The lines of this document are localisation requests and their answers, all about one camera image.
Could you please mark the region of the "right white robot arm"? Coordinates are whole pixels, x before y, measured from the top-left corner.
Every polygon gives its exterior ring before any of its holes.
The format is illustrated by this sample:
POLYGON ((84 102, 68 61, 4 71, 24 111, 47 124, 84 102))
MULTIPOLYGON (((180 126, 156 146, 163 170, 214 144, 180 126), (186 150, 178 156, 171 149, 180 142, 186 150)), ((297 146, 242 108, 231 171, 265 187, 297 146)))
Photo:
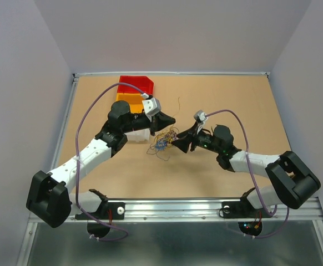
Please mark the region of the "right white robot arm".
POLYGON ((172 144, 184 153, 194 151, 196 147, 216 153, 216 161, 223 170, 267 177, 271 182, 269 186, 254 185, 242 195, 239 210, 245 216, 278 204, 298 209, 320 189, 319 179, 296 153, 248 153, 237 148, 233 141, 230 129, 224 125, 217 125, 213 131, 199 130, 193 125, 177 134, 172 144))

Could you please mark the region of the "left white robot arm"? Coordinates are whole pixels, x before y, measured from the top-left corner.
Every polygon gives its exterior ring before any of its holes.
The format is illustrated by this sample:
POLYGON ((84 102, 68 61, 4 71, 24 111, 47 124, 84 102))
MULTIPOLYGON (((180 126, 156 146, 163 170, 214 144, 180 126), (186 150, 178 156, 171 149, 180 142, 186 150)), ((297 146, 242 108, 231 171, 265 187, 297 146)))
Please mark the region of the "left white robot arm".
POLYGON ((33 176, 26 208, 52 228, 84 211, 94 218, 104 217, 107 197, 94 189, 79 193, 79 181, 116 155, 127 143, 127 133, 148 129, 154 135, 176 122, 161 111, 157 99, 147 99, 143 104, 141 113, 132 113, 126 101, 114 102, 102 129, 79 154, 47 173, 38 171, 33 176))

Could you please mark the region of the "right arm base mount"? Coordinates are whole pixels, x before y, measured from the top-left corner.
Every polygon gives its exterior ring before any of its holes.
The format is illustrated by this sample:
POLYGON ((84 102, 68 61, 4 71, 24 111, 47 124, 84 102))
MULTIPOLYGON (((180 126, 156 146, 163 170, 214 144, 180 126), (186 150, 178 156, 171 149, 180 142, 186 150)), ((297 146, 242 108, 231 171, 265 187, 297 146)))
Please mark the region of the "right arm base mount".
POLYGON ((243 194, 238 201, 224 201, 218 215, 225 219, 241 219, 238 222, 241 233, 258 237, 263 229, 263 209, 255 209, 243 194))

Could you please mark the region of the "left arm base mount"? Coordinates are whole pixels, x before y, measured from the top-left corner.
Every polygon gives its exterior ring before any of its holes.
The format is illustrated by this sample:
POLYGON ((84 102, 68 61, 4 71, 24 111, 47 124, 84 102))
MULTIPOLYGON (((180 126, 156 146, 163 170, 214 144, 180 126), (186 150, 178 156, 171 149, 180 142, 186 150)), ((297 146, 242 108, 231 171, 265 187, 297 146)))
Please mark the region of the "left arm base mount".
POLYGON ((113 224, 125 218, 125 202, 109 201, 109 198, 96 189, 79 195, 79 202, 87 207, 85 212, 79 210, 77 220, 90 220, 87 223, 89 238, 98 242, 115 242, 126 238, 129 233, 113 224))

